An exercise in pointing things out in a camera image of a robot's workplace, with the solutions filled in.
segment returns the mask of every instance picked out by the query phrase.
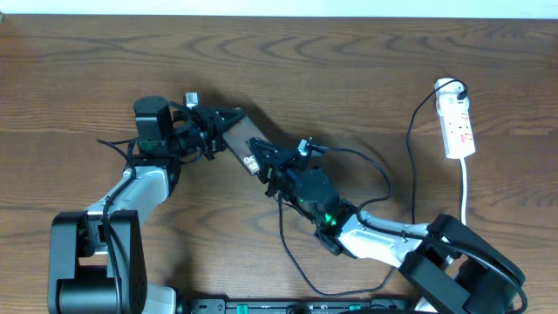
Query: robotic arm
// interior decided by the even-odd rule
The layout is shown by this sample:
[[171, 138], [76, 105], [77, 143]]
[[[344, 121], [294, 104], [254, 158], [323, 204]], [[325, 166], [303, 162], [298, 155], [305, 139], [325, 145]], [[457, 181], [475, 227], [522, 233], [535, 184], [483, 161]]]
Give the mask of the robotic arm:
[[[134, 111], [138, 138], [130, 141], [122, 180], [84, 212], [61, 213], [52, 223], [50, 313], [191, 312], [178, 291], [147, 283], [140, 225], [174, 191], [180, 158], [199, 152], [212, 160], [245, 114], [200, 106], [195, 93], [184, 106], [146, 97]], [[135, 144], [139, 154], [132, 155]], [[504, 313], [518, 292], [523, 300], [519, 268], [455, 218], [411, 225], [374, 217], [341, 199], [321, 168], [308, 168], [322, 147], [303, 140], [289, 150], [259, 138], [247, 144], [266, 195], [279, 195], [315, 223], [315, 237], [332, 254], [398, 267], [439, 313]], [[96, 254], [108, 254], [108, 264], [79, 265], [79, 257]], [[470, 259], [449, 277], [446, 267], [463, 254]]]

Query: black cable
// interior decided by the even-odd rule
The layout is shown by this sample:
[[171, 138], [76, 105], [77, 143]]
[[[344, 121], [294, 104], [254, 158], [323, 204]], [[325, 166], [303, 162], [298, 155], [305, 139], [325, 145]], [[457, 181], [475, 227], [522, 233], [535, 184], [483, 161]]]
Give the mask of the black cable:
[[[279, 202], [276, 198], [275, 195], [272, 196], [273, 200], [276, 202]], [[308, 219], [311, 223], [316, 223], [316, 218], [313, 216], [313, 214], [307, 212], [306, 210], [300, 208], [300, 206], [297, 205], [293, 205], [293, 204], [288, 204], [288, 203], [284, 203], [283, 205], [289, 206], [290, 208], [293, 208], [294, 210], [296, 210], [296, 212], [298, 214], [300, 214], [302, 217]]]
[[389, 230], [389, 229], [382, 229], [376, 226], [373, 226], [371, 224], [369, 224], [367, 221], [365, 221], [359, 213], [357, 213], [357, 219], [360, 223], [363, 224], [363, 226], [365, 226], [366, 228], [370, 228], [372, 230], [375, 230], [377, 232], [381, 232], [381, 233], [385, 233], [388, 235], [392, 235], [392, 236], [401, 236], [404, 239], [416, 239], [416, 240], [421, 240], [423, 242], [428, 242], [432, 245], [436, 245], [439, 247], [442, 247], [444, 249], [449, 249], [451, 251], [457, 251], [461, 254], [464, 254], [466, 256], [469, 256], [470, 258], [472, 258], [473, 260], [475, 260], [476, 262], [484, 265], [485, 267], [489, 268], [490, 270], [494, 271], [498, 276], [500, 276], [502, 279], [504, 279], [504, 281], [506, 281], [508, 284], [510, 284], [514, 290], [518, 293], [518, 295], [521, 298], [521, 307], [515, 311], [509, 311], [507, 312], [507, 314], [521, 314], [523, 313], [526, 309], [527, 309], [527, 295], [525, 294], [525, 291], [523, 291], [523, 289], [519, 286], [519, 280], [517, 278], [512, 278], [510, 277], [505, 271], [501, 270], [500, 268], [492, 265], [490, 262], [488, 262], [487, 260], [489, 260], [490, 258], [485, 256], [485, 253], [475, 249], [475, 248], [469, 248], [466, 245], [462, 245], [462, 244], [458, 244], [458, 243], [448, 243], [448, 242], [443, 242], [439, 239], [436, 238], [432, 238], [432, 237], [426, 237], [426, 236], [422, 236], [422, 235], [414, 235], [414, 234], [409, 234], [406, 232], [399, 232], [399, 231], [393, 231], [393, 230]]
[[415, 160], [412, 157], [412, 150], [411, 150], [411, 130], [412, 130], [412, 123], [415, 120], [415, 116], [417, 115], [417, 112], [419, 111], [419, 109], [422, 107], [422, 105], [424, 105], [426, 103], [426, 101], [432, 97], [433, 94], [435, 94], [437, 91], [439, 91], [440, 89], [442, 89], [443, 87], [445, 87], [446, 85], [449, 85], [453, 82], [458, 82], [461, 83], [464, 87], [463, 92], [460, 92], [458, 95], [458, 99], [464, 99], [467, 95], [467, 85], [465, 83], [463, 83], [463, 81], [459, 80], [459, 79], [452, 79], [449, 82], [446, 82], [444, 84], [442, 84], [440, 87], [436, 88], [435, 90], [433, 90], [430, 94], [428, 94], [428, 96], [426, 96], [425, 100], [423, 100], [420, 105], [418, 105], [417, 109], [415, 109], [414, 113], [412, 113], [411, 116], [411, 123], [409, 123], [409, 131], [407, 131], [407, 151], [409, 152], [409, 159], [411, 160], [411, 168], [412, 168], [412, 202], [411, 202], [411, 217], [412, 217], [412, 223], [416, 223], [415, 222], [415, 196], [416, 196], [416, 192], [417, 192], [417, 169], [415, 167]]
[[97, 142], [107, 145], [108, 147], [117, 151], [122, 157], [124, 157], [124, 159], [126, 159], [126, 164], [132, 169], [132, 173], [130, 174], [128, 179], [124, 181], [124, 183], [122, 183], [120, 186], [118, 186], [111, 195], [108, 195], [106, 197], [105, 206], [103, 206], [103, 216], [102, 216], [103, 234], [105, 235], [106, 251], [108, 257], [111, 260], [112, 273], [114, 275], [114, 285], [116, 288], [116, 312], [120, 314], [122, 312], [122, 284], [120, 282], [120, 271], [116, 259], [116, 253], [114, 252], [114, 246], [112, 245], [111, 232], [110, 232], [111, 225], [108, 221], [108, 209], [111, 207], [114, 198], [116, 198], [120, 194], [120, 192], [122, 192], [136, 178], [136, 168], [132, 164], [131, 157], [125, 154], [122, 150], [120, 150], [120, 148], [116, 147], [115, 144], [111, 142], [107, 142], [106, 140], [97, 140]]
[[382, 169], [382, 167], [380, 165], [378, 165], [377, 162], [375, 162], [372, 158], [366, 156], [365, 154], [362, 154], [354, 149], [350, 149], [350, 148], [341, 148], [341, 147], [327, 147], [324, 145], [318, 145], [318, 144], [312, 144], [310, 143], [310, 145], [314, 148], [317, 148], [319, 150], [322, 150], [324, 152], [326, 151], [331, 151], [331, 152], [342, 152], [342, 153], [351, 153], [351, 154], [355, 154], [358, 155], [362, 158], [364, 158], [365, 160], [367, 160], [368, 162], [370, 162], [370, 164], [372, 164], [372, 166], [374, 166], [381, 174], [382, 176], [384, 176], [385, 179], [385, 183], [387, 183], [387, 187], [388, 187], [388, 194], [382, 197], [378, 197], [378, 198], [373, 198], [373, 199], [369, 199], [368, 201], [363, 201], [360, 206], [358, 206], [358, 209], [362, 209], [364, 206], [371, 204], [373, 202], [377, 202], [377, 201], [385, 201], [389, 198], [391, 198], [393, 196], [393, 185], [391, 184], [391, 180], [390, 177], [387, 175], [387, 173]]
[[133, 138], [133, 139], [130, 139], [130, 140], [117, 140], [117, 141], [108, 142], [108, 143], [111, 143], [113, 145], [126, 144], [126, 143], [129, 143], [130, 141], [135, 140], [135, 139], [137, 139], [137, 138]]
[[306, 284], [308, 284], [308, 286], [316, 294], [318, 294], [322, 297], [344, 297], [344, 296], [360, 294], [360, 293], [378, 292], [378, 291], [382, 290], [387, 285], [387, 283], [390, 281], [391, 277], [393, 276], [393, 273], [395, 273], [395, 270], [397, 270], [397, 268], [393, 267], [390, 270], [390, 272], [388, 273], [387, 277], [384, 279], [384, 281], [376, 288], [363, 289], [363, 290], [353, 290], [353, 291], [346, 291], [346, 292], [340, 292], [340, 293], [323, 293], [323, 292], [321, 292], [306, 277], [306, 275], [303, 272], [303, 269], [301, 269], [300, 265], [298, 265], [298, 263], [296, 262], [296, 259], [293, 257], [293, 255], [290, 253], [289, 248], [287, 247], [287, 243], [285, 242], [285, 236], [284, 236], [283, 230], [282, 230], [282, 196], [281, 196], [281, 192], [279, 192], [279, 196], [277, 197], [277, 204], [279, 204], [279, 237], [281, 238], [282, 247], [285, 249], [285, 253], [287, 253], [287, 256], [290, 258], [290, 261], [295, 265], [296, 269], [298, 270], [300, 275], [303, 277]]

